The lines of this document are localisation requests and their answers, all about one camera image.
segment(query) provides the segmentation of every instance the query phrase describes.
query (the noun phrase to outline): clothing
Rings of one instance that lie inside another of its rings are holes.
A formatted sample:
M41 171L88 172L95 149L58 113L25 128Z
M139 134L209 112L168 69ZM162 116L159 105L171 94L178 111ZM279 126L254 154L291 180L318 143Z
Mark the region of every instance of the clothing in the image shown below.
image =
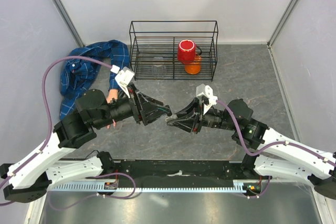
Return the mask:
M86 47L76 48L69 55L87 56L100 61L103 61L104 58L111 58L111 65L116 65L120 69L128 67L130 63L127 46L118 40L97 42ZM100 67L100 64L85 60L70 59L66 61L61 72L60 92L64 96L59 114L61 120L75 109L75 100L91 87ZM114 79L115 76L116 74L111 72L109 90L121 90Z

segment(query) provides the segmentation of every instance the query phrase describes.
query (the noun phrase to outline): orange cup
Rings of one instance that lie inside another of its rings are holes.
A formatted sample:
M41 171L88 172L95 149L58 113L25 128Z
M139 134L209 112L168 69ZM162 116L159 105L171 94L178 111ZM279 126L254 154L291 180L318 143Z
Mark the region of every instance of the orange cup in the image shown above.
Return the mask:
M191 63L188 63L184 66L184 70L188 74L198 74L201 70L201 61L202 57L199 55L195 56L195 60Z

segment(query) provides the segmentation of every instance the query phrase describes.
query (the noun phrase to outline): black wire rack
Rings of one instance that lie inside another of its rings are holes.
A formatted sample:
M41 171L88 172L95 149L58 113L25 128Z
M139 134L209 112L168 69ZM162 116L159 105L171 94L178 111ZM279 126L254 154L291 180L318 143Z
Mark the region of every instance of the black wire rack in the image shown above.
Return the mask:
M187 73L177 59L178 44L184 39L194 41L202 50L198 74ZM130 56L134 78L212 81L217 66L217 39L215 20L132 21Z

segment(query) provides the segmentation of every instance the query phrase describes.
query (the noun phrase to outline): mug handle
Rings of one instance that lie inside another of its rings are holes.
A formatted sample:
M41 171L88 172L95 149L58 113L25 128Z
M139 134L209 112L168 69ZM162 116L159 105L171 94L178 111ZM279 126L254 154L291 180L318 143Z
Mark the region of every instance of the mug handle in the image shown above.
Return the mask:
M198 49L198 50L200 50L200 53L198 54L199 56L202 54L202 50L201 50L201 48L199 47L199 46L197 46L196 45L196 48Z

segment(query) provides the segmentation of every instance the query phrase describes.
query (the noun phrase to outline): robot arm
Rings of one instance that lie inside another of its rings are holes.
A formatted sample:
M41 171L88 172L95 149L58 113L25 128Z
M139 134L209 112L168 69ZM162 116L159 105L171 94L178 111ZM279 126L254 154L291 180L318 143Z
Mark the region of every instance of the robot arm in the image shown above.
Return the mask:
M39 152L41 143L29 155L16 164L0 166L0 176L5 179L35 153L39 153L9 180L4 189L6 200L31 202L42 197L46 191L76 179L93 177L113 172L114 163L109 153L100 152L96 157L66 166L53 166L60 158L80 148L97 135L93 128L100 129L113 122L133 117L144 125L156 121L159 117L171 115L168 105L155 100L129 84L124 90L127 97L107 103L100 90L89 90L75 102L76 109L57 123L44 148Z
M200 85L194 100L186 108L168 117L167 125L195 134L200 132L202 127L234 131L232 139L241 145L232 117L226 109L215 109L213 105L216 103L217 97L213 96L212 89L204 84ZM247 177L249 174L251 177L257 174L293 179L314 186L320 194L336 199L336 159L333 153L298 143L253 119L253 110L242 99L231 101L228 107L238 122L247 148L285 159L246 154L241 168Z

